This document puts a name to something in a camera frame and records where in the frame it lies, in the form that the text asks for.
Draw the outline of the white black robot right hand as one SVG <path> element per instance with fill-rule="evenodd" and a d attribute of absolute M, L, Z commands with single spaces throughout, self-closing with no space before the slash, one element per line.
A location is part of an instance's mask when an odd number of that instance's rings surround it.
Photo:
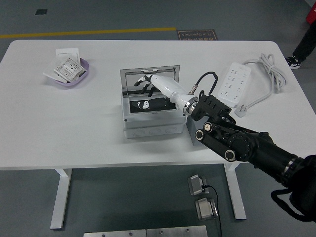
<path fill-rule="evenodd" d="M 170 102 L 178 105 L 186 115 L 191 115 L 198 103 L 198 98 L 189 94 L 174 79 L 158 75 L 144 75 L 136 81 L 134 86 L 145 83 L 144 90 L 152 85 L 152 88 L 158 89 L 163 95 L 170 99 Z"/>

